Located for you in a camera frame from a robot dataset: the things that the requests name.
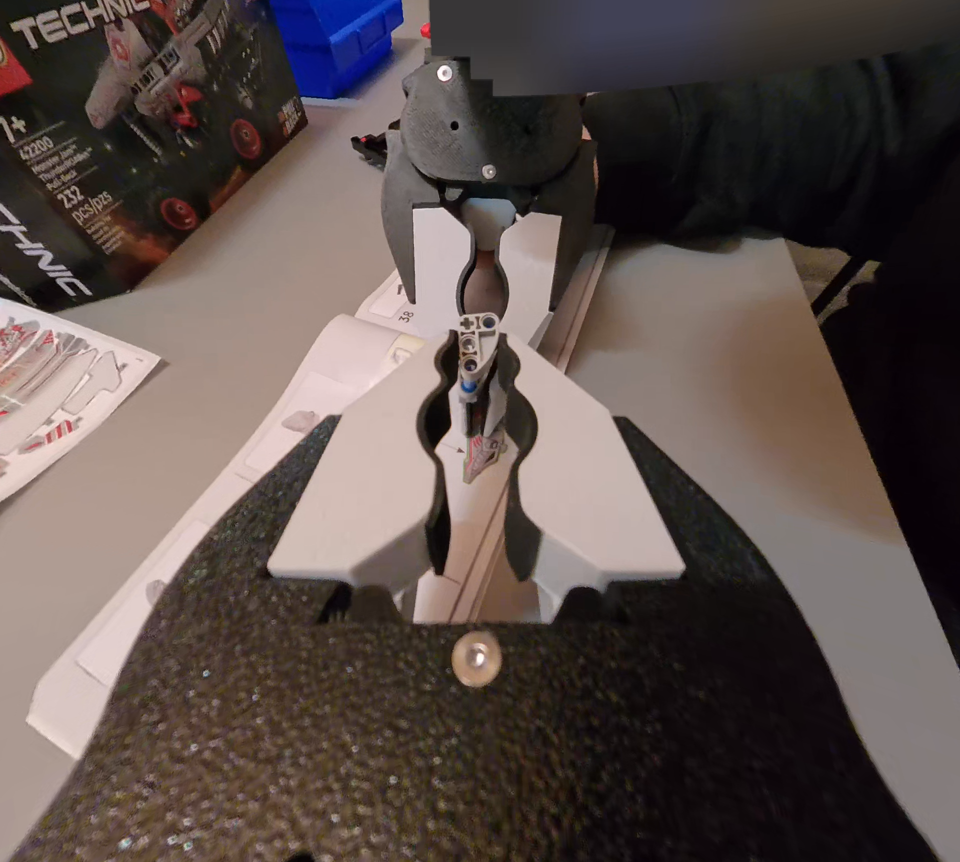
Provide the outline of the white instruction booklet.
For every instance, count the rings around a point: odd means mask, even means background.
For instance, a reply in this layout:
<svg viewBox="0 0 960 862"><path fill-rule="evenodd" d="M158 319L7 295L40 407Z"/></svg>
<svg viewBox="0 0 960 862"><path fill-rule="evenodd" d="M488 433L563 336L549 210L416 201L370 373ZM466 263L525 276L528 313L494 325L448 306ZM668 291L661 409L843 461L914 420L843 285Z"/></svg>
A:
<svg viewBox="0 0 960 862"><path fill-rule="evenodd" d="M306 353L281 398L229 465L36 684L27 724L78 760L138 634L170 583L214 524L329 415L340 414L422 341L400 278L391 274L355 316L339 315ZM462 481L458 444L439 446L453 533L445 574L428 572L399 606L418 623L473 621L502 550L508 456Z"/></svg>

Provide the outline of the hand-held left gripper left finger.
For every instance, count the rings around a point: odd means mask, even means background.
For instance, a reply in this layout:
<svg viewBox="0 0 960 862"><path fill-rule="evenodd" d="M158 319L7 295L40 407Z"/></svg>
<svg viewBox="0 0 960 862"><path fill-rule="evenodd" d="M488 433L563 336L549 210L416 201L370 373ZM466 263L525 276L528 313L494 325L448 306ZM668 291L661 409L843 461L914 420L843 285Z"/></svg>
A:
<svg viewBox="0 0 960 862"><path fill-rule="evenodd" d="M451 519L437 446L458 353L455 331L426 341L343 411L270 555L273 577L404 592L444 573Z"/></svg>

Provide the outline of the person's dark clothing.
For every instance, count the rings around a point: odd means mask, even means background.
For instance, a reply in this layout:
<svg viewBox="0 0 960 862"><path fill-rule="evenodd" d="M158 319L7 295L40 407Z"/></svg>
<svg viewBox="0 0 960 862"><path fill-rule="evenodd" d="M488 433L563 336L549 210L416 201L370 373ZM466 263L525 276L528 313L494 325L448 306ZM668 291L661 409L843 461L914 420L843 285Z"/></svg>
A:
<svg viewBox="0 0 960 862"><path fill-rule="evenodd" d="M958 206L929 203L822 323L955 660L959 648Z"/></svg>

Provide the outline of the small grey curved toy brick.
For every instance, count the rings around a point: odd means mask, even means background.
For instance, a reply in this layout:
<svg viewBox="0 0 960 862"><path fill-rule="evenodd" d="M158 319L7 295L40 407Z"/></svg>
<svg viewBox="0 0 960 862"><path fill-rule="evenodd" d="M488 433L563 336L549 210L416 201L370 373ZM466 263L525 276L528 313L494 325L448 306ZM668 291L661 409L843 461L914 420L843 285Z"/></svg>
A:
<svg viewBox="0 0 960 862"><path fill-rule="evenodd" d="M484 382L498 350L499 317L492 312L465 314L457 324L461 388L475 392Z"/></svg>

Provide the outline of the blue storage bin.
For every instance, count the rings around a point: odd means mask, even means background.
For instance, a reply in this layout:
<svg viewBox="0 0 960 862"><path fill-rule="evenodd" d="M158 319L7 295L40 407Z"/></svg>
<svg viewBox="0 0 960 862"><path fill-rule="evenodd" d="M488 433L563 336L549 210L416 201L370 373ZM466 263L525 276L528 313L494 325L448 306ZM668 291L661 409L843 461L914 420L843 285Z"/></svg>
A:
<svg viewBox="0 0 960 862"><path fill-rule="evenodd" d="M402 0L268 0L301 97L336 99L392 51Z"/></svg>

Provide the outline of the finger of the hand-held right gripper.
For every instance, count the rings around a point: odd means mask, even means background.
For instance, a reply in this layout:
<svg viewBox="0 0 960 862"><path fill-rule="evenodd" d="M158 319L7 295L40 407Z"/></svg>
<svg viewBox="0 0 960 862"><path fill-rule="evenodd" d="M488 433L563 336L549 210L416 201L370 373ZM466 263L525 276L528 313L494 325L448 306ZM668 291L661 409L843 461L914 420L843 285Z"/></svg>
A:
<svg viewBox="0 0 960 862"><path fill-rule="evenodd" d="M446 208L414 208L413 233L414 334L445 334L457 327L464 312L474 235Z"/></svg>
<svg viewBox="0 0 960 862"><path fill-rule="evenodd" d="M530 212L516 216L498 239L494 272L499 296L493 312L501 331L536 349L553 317L553 292L562 219Z"/></svg>

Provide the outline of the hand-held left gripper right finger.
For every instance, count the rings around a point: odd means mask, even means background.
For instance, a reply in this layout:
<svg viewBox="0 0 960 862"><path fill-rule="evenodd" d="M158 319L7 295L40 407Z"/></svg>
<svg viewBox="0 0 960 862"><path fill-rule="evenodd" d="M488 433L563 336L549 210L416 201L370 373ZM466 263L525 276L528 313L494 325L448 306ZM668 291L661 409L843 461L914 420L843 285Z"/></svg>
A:
<svg viewBox="0 0 960 862"><path fill-rule="evenodd" d="M496 368L516 448L505 551L515 578L535 585L541 622L576 589L679 579L686 564L614 416L512 333Z"/></svg>

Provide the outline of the person's right forearm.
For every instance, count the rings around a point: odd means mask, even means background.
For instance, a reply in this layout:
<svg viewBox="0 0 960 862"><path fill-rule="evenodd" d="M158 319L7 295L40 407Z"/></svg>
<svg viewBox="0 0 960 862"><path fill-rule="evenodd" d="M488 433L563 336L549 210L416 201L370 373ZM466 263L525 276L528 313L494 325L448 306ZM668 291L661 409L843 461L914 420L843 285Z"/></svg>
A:
<svg viewBox="0 0 960 862"><path fill-rule="evenodd" d="M884 255L958 157L958 41L792 72L596 92L597 218L660 241L765 231Z"/></svg>

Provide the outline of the red grey sticker sheet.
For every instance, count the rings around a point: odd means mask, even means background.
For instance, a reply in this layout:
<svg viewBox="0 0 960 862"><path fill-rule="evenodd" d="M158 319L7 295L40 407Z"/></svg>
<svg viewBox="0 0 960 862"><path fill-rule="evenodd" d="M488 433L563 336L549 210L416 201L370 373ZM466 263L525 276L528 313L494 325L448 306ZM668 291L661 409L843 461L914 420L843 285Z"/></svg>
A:
<svg viewBox="0 0 960 862"><path fill-rule="evenodd" d="M18 302L1 303L1 500L89 436L159 356Z"/></svg>

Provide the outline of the black toy set box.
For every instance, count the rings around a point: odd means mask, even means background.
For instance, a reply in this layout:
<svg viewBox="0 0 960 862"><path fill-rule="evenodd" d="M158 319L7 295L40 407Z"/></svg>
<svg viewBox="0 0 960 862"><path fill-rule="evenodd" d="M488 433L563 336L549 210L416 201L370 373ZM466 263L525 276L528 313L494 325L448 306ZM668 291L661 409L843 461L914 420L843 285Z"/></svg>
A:
<svg viewBox="0 0 960 862"><path fill-rule="evenodd" d="M269 0L1 0L1 294L135 288L306 126Z"/></svg>

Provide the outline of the grey desk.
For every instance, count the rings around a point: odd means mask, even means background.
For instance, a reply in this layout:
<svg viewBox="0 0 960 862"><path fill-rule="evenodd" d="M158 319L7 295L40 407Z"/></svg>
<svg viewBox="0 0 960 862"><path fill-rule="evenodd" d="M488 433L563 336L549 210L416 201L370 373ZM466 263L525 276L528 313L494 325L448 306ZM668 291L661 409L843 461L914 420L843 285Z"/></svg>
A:
<svg viewBox="0 0 960 862"><path fill-rule="evenodd" d="M322 329L394 269L379 175L351 148L402 108L428 0L393 56L132 293L67 317L165 360L2 507L1 846L74 761L26 722L41 676L279 400ZM570 376L631 419L762 550L816 635L878 769L958 860L958 669L782 242L723 252L618 237Z"/></svg>

